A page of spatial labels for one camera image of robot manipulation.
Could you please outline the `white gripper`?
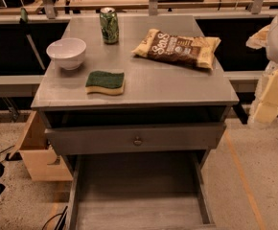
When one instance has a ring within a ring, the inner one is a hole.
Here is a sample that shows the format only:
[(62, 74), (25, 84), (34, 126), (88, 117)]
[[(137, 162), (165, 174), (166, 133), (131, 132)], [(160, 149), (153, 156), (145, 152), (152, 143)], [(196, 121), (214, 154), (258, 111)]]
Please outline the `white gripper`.
[(247, 122), (250, 126), (268, 126), (278, 116), (278, 14), (270, 27), (264, 26), (245, 45), (255, 50), (266, 47), (266, 56), (272, 60), (258, 80)]

